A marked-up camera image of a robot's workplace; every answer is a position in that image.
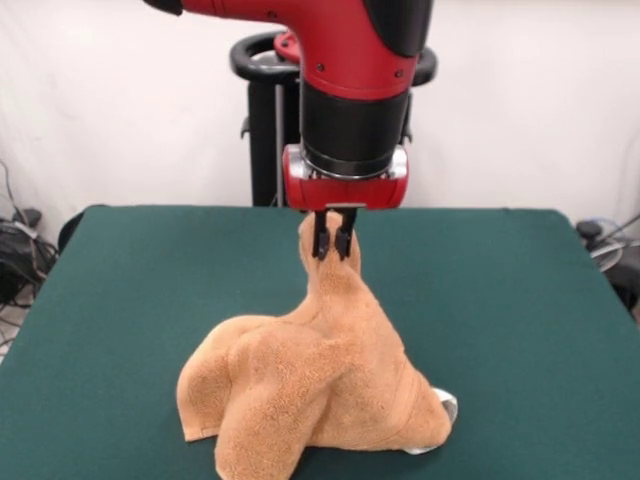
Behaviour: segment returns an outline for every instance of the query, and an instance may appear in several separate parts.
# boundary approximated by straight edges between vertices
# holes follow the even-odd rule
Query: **white backdrop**
[[[640,207],[640,2],[436,0],[411,206]],[[53,237],[92,203],[248,205],[238,39],[141,0],[0,1],[0,157]]]

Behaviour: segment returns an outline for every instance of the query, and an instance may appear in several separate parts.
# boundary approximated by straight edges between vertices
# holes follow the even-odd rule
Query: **crumpled towel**
[[[187,441],[218,436],[224,480],[288,479],[306,446],[423,453],[442,445],[454,397],[432,388],[360,277],[360,248],[341,261],[311,255],[314,216],[299,228],[307,296],[282,317],[246,315],[215,327],[177,387]]]

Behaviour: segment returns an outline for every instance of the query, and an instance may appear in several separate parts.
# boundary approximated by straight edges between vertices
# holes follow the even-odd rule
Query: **table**
[[[90,209],[0,367],[0,477],[217,478],[214,440],[182,440],[178,374],[221,320],[300,301],[301,218]],[[401,209],[356,229],[365,280],[460,416],[424,456],[307,449],[294,478],[639,478],[638,332],[562,215]]]

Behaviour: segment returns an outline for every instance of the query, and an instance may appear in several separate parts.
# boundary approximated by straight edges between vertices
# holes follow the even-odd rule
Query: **black cylindrical joint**
[[[383,173],[402,133],[409,91],[381,100],[334,97],[304,83],[301,133],[307,160],[330,176]]]

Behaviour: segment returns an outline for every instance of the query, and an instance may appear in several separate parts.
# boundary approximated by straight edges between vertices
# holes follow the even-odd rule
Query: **cable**
[[[7,260],[5,258],[0,258],[0,264],[6,265],[9,268],[12,268],[14,273],[20,275],[24,280],[26,280],[28,283],[31,283],[32,285],[39,285],[40,283],[42,283],[39,280],[34,280],[34,278],[31,275],[29,275],[27,273],[24,273],[24,270],[22,270],[20,267],[18,267],[11,260]]]
[[[633,241],[628,243],[613,241],[611,245],[591,252],[591,258],[595,260],[599,257],[602,257],[603,255],[608,255],[610,253],[615,252],[615,255],[612,259],[610,259],[609,261],[603,262],[602,264],[599,265],[600,271],[604,273],[607,270],[610,270],[611,268],[615,267],[618,264],[618,262],[620,262],[620,260],[622,259],[622,255],[624,255],[624,250],[626,248],[635,248],[635,247],[640,247],[640,241]]]
[[[598,258],[602,255],[606,255],[607,253],[615,252],[618,250],[624,250],[625,248],[636,248],[640,247],[640,240],[635,240],[633,242],[622,243],[622,242],[614,242],[610,244],[608,247],[602,247],[598,250],[594,250],[591,252],[591,258]]]
[[[27,224],[29,223],[27,221],[27,216],[24,214],[22,210],[18,208],[15,198],[13,198],[13,192],[11,191],[11,182],[9,182],[9,167],[7,167],[7,164],[4,163],[2,159],[0,159],[0,167],[4,169],[4,184],[7,189],[7,195],[9,195],[9,200],[11,201],[11,205],[13,206],[13,209],[16,211],[16,213],[20,215],[20,218],[22,218],[22,221],[25,224]]]
[[[0,322],[2,323],[6,323],[7,325],[9,325],[10,327],[16,327],[16,328],[20,328],[22,326],[21,323],[16,323],[16,322],[12,322],[11,320],[7,320],[4,317],[0,317]]]
[[[9,345],[11,345],[13,343],[13,341],[17,338],[17,336],[11,337],[11,338],[6,338],[5,340],[3,340],[2,342],[0,342],[0,348],[2,347],[8,347]]]
[[[601,239],[599,239],[596,244],[594,245],[594,247],[599,247],[600,245],[602,245],[604,242],[606,242],[607,240],[609,240],[611,237],[615,236],[616,234],[624,231],[625,228],[629,227],[630,225],[634,224],[635,222],[637,222],[638,220],[640,220],[640,213],[638,213],[637,215],[635,215],[634,217],[631,218],[631,220],[627,221],[626,223],[623,223],[620,227],[616,228],[614,231],[606,234],[604,237],[602,237]]]
[[[595,223],[599,223],[601,225],[608,225],[609,227],[613,227],[613,229],[618,229],[621,233],[624,234],[624,228],[620,227],[620,224],[617,223],[615,220],[612,220],[610,218],[606,218],[606,217],[594,217],[594,218],[589,218],[587,221],[589,222],[595,222]],[[625,240],[629,240],[629,238],[625,235],[623,236],[623,238]]]

